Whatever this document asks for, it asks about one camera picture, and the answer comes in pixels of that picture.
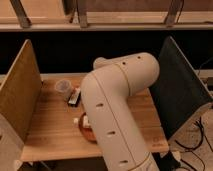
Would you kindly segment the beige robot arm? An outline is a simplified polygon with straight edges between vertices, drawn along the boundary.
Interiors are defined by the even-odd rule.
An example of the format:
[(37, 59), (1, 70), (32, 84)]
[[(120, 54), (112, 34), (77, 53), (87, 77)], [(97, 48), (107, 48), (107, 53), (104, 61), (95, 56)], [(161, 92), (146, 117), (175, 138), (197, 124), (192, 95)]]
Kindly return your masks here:
[(146, 52), (93, 62), (81, 82), (81, 99), (109, 171), (159, 171), (127, 104), (158, 78), (156, 58)]

